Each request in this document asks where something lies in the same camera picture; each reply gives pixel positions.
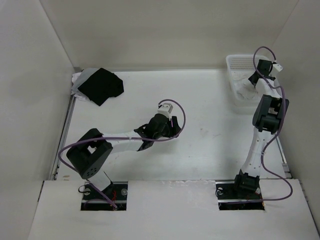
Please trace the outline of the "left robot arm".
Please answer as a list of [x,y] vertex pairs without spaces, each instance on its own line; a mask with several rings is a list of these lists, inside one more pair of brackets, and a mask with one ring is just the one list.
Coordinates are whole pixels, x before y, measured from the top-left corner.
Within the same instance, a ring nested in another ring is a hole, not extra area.
[[146,123],[133,131],[108,135],[108,139],[94,140],[72,146],[66,153],[80,177],[95,186],[100,199],[112,195],[113,182],[102,169],[108,156],[121,152],[141,152],[152,147],[154,140],[176,137],[182,128],[176,116],[168,118],[157,113]]

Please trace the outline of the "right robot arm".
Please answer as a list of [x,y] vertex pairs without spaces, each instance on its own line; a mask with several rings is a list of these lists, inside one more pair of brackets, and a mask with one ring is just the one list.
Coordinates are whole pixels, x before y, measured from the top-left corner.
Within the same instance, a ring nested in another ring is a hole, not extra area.
[[282,66],[275,61],[264,59],[260,59],[253,66],[255,72],[248,80],[260,96],[260,101],[252,119],[251,146],[231,189],[238,198],[259,192],[266,148],[280,133],[289,106],[283,88],[275,84],[276,74],[282,70]]

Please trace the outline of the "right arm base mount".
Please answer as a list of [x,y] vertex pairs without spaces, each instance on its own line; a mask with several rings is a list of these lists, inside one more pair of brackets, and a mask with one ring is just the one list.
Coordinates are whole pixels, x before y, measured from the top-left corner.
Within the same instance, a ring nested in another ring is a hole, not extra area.
[[263,202],[255,202],[263,198],[260,188],[254,193],[236,191],[233,181],[216,181],[215,186],[218,208],[221,211],[265,210]]

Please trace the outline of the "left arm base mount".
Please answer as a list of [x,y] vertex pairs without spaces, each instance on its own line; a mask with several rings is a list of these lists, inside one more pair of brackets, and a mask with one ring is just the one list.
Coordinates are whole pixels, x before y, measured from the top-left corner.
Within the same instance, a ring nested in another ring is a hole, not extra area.
[[110,204],[104,196],[97,192],[88,182],[78,188],[82,194],[81,211],[126,211],[128,199],[128,182],[112,182],[102,193],[113,204]]

